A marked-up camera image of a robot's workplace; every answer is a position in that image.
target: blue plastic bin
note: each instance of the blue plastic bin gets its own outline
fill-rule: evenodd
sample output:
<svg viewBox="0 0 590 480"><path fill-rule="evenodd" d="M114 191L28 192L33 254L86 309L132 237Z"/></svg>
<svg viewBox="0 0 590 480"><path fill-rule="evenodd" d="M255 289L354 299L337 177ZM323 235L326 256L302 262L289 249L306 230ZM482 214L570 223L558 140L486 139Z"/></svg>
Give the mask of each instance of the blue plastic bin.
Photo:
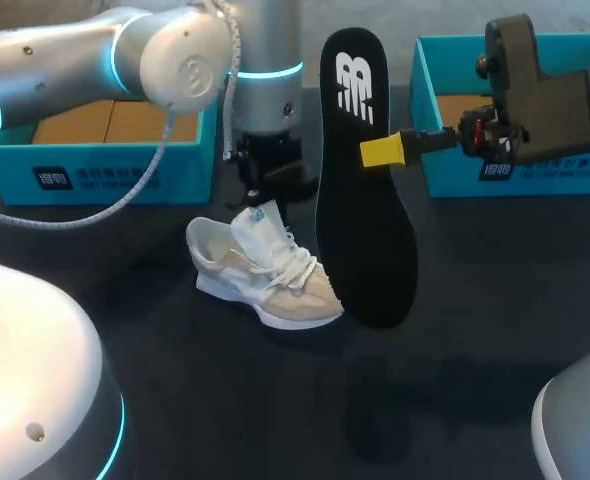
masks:
<svg viewBox="0 0 590 480"><path fill-rule="evenodd" d="M548 74L590 68L590 33L540 34L537 45ZM410 105L415 128L442 129L439 95L489 95L488 81L475 73L484 36L420 37L415 45ZM590 193L590 154L515 168L507 181L479 181L482 160L461 147L422 158L432 197L558 195Z"/></svg>
<svg viewBox="0 0 590 480"><path fill-rule="evenodd" d="M0 196L9 206L111 205L142 176L155 143L32 145L37 124L0 131ZM200 113L194 143L169 143L138 205L210 200L217 106Z"/></svg>

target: black table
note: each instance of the black table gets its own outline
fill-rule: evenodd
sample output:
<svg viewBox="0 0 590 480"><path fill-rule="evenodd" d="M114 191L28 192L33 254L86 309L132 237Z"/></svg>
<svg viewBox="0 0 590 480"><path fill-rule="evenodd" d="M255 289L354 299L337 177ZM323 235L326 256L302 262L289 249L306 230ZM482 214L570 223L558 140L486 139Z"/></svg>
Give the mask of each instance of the black table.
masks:
<svg viewBox="0 0 590 480"><path fill-rule="evenodd" d="M393 106L393 127L408 125L405 89ZM319 164L316 91L305 107ZM437 201L420 167L396 170L420 251L411 316L387 332L342 318L288 333L194 288L184 228L229 221L223 205L241 194L235 171L218 170L209 207L131 208L73 233L0 226L1 263L93 318L136 423L138 478L541 479L533 402L590 352L590 197ZM291 211L315 251L313 216L314 202Z"/></svg>

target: black insole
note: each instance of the black insole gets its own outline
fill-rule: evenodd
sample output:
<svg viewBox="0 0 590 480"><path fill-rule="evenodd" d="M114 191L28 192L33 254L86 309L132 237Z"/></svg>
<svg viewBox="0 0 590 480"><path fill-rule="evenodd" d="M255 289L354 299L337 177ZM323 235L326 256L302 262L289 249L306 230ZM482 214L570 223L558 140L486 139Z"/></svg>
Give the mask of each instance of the black insole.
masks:
<svg viewBox="0 0 590 480"><path fill-rule="evenodd" d="M328 39L320 94L324 150L315 219L321 261L348 313L368 327L394 327L415 298L417 244L390 167L362 165L360 143L389 134L386 54L373 33L349 28Z"/></svg>

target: shoe tongue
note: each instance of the shoe tongue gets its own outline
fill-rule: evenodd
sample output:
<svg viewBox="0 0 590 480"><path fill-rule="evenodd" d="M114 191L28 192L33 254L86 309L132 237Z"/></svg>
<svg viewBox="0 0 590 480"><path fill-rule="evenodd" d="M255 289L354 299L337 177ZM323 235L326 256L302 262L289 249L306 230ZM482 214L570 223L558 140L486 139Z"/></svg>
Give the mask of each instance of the shoe tongue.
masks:
<svg viewBox="0 0 590 480"><path fill-rule="evenodd" d="M273 268L289 254L290 241L274 200L244 209L231 222L231 232L246 256L262 268Z"/></svg>

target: beige suede panel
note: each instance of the beige suede panel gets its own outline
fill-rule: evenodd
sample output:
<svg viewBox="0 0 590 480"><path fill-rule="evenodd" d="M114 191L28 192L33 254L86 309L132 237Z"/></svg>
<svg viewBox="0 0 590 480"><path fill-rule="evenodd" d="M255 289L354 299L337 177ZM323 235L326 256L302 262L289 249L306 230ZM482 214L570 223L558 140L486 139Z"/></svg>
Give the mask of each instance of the beige suede panel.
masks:
<svg viewBox="0 0 590 480"><path fill-rule="evenodd" d="M200 272L214 280L224 268L234 268L250 273L257 265L250 262L241 254L231 250L216 265L204 265L195 262ZM343 308L330 286L326 272L318 265L304 285L302 290L278 285L274 293L262 304L262 310L278 318L293 321L321 320L335 317L343 312Z"/></svg>
<svg viewBox="0 0 590 480"><path fill-rule="evenodd" d="M271 315L294 321L321 320L340 315L343 311L321 265L308 277L301 292L280 287L262 308Z"/></svg>

